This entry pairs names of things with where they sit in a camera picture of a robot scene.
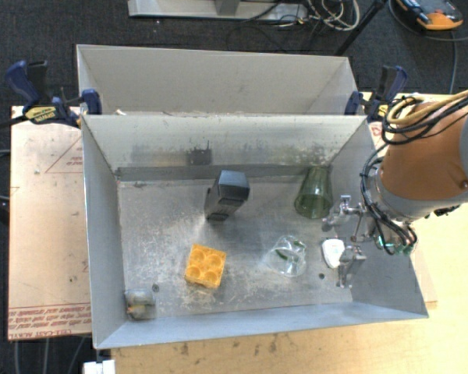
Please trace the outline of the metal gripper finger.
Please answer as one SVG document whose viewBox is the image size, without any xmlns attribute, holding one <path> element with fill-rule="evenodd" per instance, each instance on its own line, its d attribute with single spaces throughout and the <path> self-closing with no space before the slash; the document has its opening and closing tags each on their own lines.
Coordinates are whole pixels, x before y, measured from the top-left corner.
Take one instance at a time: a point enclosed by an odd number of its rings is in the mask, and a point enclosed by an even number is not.
<svg viewBox="0 0 468 374">
<path fill-rule="evenodd" d="M 330 231 L 333 228 L 344 226 L 351 220 L 354 220 L 356 230 L 360 228 L 365 214 L 365 206 L 362 203 L 353 206 L 351 200 L 351 195 L 340 196 L 339 201 L 332 207 L 329 214 L 322 219 L 322 231 Z"/>
<path fill-rule="evenodd" d="M 366 260 L 367 257 L 362 253 L 360 247 L 347 246 L 339 258 L 337 285 L 340 288 L 351 288 L 354 278 Z"/>
</svg>

